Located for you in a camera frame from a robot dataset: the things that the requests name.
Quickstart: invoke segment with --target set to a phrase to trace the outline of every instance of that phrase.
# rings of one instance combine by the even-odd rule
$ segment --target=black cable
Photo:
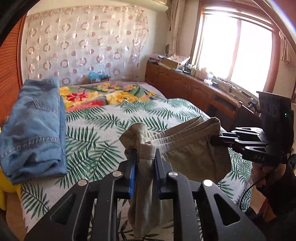
[[[271,172],[267,173],[266,176],[267,176],[268,174],[272,173],[276,168],[277,168],[277,167],[275,167]],[[255,182],[254,184],[252,184],[252,185],[251,185],[251,186],[250,186],[250,187],[244,192],[244,195],[242,196],[241,201],[240,201],[240,203],[239,203],[239,209],[240,209],[240,210],[242,209],[242,201],[243,201],[243,199],[244,199],[244,196],[247,194],[247,192],[248,192],[252,187],[254,187],[257,183],[261,182],[264,178],[266,178],[266,176],[263,177],[263,178],[261,178],[261,179],[259,179],[259,180],[258,180],[257,182]]]

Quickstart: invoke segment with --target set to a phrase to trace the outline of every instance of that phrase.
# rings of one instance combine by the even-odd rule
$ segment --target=floral blanket
[[[126,160],[120,135],[133,123],[143,122],[151,131],[162,131],[192,119],[209,117],[190,102],[182,99],[159,99],[145,102],[122,102],[76,110],[66,114],[67,175],[33,179],[21,186],[21,204],[27,231],[80,179],[97,181],[116,170]],[[218,183],[219,188],[237,204],[249,185],[251,162],[229,149],[232,170]],[[251,191],[242,206],[247,209]],[[118,200],[118,235],[120,240],[133,240],[127,220],[129,204]],[[151,230],[146,241],[173,241],[173,220]]]
[[[108,104],[162,99],[162,94],[149,84],[141,82],[103,82],[92,85],[74,85],[60,88],[66,112]]]

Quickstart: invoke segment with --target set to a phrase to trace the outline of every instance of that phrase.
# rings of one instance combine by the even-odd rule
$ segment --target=human hand
[[[252,162],[251,180],[253,183],[264,178],[262,181],[258,182],[255,186],[262,187],[266,185],[273,185],[276,181],[280,180],[285,174],[286,164],[280,164],[276,169],[274,167],[263,166],[262,164]]]

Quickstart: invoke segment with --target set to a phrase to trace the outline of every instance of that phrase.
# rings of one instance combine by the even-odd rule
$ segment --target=wooden floor
[[[253,188],[250,205],[256,213],[258,213],[258,211],[260,210],[264,200],[265,197],[259,191],[257,191],[256,188]],[[26,235],[26,230],[22,218],[20,200],[18,199],[16,193],[7,194],[7,210],[8,211],[6,213],[6,220],[9,228],[20,241],[23,241]]]

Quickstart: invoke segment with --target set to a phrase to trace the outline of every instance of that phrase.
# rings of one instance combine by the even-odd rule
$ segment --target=window pane
[[[239,49],[231,81],[258,96],[263,91],[271,60],[272,33],[242,21]]]
[[[215,76],[227,78],[237,38],[237,19],[207,15],[198,66]]]

